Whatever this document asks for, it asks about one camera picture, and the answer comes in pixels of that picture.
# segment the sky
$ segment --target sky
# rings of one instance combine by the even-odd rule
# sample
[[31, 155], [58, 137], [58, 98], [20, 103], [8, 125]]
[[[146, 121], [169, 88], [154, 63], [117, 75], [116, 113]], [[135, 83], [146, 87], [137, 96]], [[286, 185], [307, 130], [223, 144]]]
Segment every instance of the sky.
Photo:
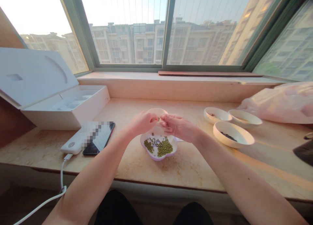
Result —
[[[167, 0], [82, 0], [89, 23], [94, 26], [153, 23], [165, 20]], [[239, 21], [249, 0], [176, 0], [174, 18], [201, 24], [231, 19]], [[19, 34], [58, 35], [71, 32], [60, 0], [0, 0]]]

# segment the box lid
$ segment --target box lid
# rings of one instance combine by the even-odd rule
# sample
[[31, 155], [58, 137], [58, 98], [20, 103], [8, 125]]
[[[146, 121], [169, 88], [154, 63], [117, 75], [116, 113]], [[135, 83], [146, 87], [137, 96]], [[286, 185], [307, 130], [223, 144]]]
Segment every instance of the box lid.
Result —
[[17, 108], [78, 85], [57, 51], [0, 48], [0, 95]]

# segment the glass pane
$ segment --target glass pane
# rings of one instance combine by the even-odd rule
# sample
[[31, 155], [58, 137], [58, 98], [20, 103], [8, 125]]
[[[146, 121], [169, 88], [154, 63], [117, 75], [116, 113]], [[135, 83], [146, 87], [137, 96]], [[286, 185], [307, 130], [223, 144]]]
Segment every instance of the glass pane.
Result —
[[169, 65], [241, 65], [274, 0], [176, 0]]
[[58, 51], [71, 71], [88, 70], [60, 0], [0, 0], [29, 49]]
[[101, 64], [161, 64], [167, 0], [82, 0]]
[[293, 17], [253, 72], [313, 81], [313, 0]]

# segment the hand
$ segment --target hand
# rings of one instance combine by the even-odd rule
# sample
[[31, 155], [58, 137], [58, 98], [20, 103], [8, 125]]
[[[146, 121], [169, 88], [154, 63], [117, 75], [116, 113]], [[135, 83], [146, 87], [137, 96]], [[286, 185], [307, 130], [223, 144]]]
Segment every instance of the hand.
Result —
[[186, 142], [194, 143], [201, 130], [185, 118], [176, 114], [163, 114], [160, 116], [164, 122], [161, 125], [165, 128], [166, 135], [173, 135]]
[[140, 112], [130, 121], [127, 130], [134, 136], [144, 134], [157, 124], [157, 115], [150, 112]]

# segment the person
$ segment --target person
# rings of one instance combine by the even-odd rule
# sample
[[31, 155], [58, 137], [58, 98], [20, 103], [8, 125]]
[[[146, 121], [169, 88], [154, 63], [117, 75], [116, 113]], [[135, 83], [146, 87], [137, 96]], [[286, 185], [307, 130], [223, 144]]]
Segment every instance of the person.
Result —
[[[285, 198], [200, 128], [175, 114], [160, 118], [167, 135], [198, 149], [250, 224], [307, 224]], [[107, 192], [127, 145], [152, 129], [157, 120], [155, 114], [145, 111], [136, 115], [79, 173], [43, 224], [88, 224], [98, 206], [95, 224], [142, 224], [121, 193]], [[174, 224], [213, 223], [201, 205], [191, 203], [183, 208]]]

